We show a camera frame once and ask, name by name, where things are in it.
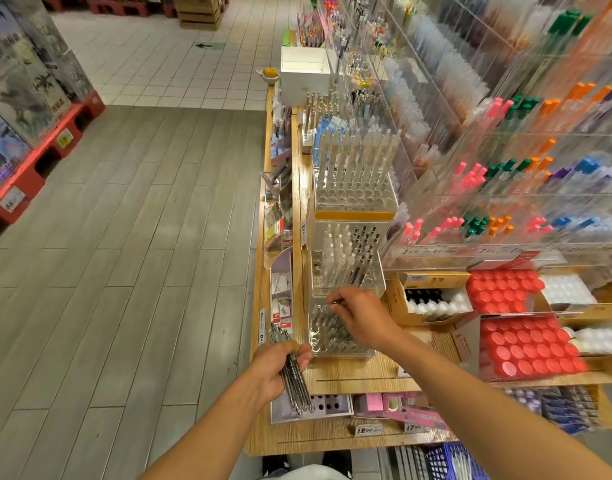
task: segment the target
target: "left hand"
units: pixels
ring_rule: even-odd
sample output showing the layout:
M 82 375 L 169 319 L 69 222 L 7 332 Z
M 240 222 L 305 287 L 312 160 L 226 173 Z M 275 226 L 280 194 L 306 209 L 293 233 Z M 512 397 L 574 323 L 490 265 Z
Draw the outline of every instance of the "left hand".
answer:
M 255 351 L 246 372 L 258 382 L 260 408 L 283 393 L 283 379 L 279 371 L 286 363 L 286 356 L 290 352 L 294 352 L 297 356 L 299 368 L 302 371 L 306 370 L 312 360 L 312 350 L 308 344 L 298 345 L 295 340 L 276 344 L 265 343 Z

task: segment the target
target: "blue plastic basket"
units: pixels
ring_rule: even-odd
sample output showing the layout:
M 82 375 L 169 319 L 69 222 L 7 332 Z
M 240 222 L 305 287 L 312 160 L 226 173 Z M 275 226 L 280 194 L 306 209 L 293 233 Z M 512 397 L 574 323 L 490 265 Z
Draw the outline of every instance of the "blue plastic basket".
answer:
M 459 442 L 449 442 L 428 448 L 426 460 L 433 480 L 458 480 L 451 461 L 452 454 L 458 452 L 466 454 L 470 458 L 472 480 L 490 480 L 483 468 Z

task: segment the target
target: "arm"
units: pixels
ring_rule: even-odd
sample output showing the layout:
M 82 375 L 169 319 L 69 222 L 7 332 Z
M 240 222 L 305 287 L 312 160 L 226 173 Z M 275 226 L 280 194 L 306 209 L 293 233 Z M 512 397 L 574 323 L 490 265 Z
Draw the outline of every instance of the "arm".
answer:
M 401 330 L 373 292 L 344 287 L 333 300 L 353 337 L 408 371 L 491 478 L 612 480 L 612 468 L 573 437 Z
M 141 480 L 227 480 L 257 414 L 283 392 L 279 371 L 295 350 L 299 368 L 306 369 L 310 346 L 297 348 L 292 341 L 259 347 L 246 371 Z

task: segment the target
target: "shoe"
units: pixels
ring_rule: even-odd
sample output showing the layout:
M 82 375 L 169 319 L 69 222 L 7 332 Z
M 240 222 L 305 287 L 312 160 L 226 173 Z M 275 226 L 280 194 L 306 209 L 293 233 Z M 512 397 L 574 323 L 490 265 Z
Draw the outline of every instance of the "shoe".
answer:
M 290 463 L 288 463 L 288 455 L 270 455 L 262 456 L 262 474 L 263 477 L 269 477 L 277 470 L 284 470 L 283 473 L 290 472 Z
M 326 451 L 321 464 L 337 470 L 350 479 L 353 478 L 353 458 L 350 455 L 350 450 Z

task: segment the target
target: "white tile floor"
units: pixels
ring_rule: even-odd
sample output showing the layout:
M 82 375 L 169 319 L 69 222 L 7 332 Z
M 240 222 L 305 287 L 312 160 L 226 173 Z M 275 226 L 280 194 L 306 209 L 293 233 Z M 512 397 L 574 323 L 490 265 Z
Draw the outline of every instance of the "white tile floor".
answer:
M 230 0 L 217 31 L 182 29 L 163 15 L 53 19 L 106 104 L 263 111 L 267 86 L 256 71 L 279 67 L 283 31 L 308 2 Z

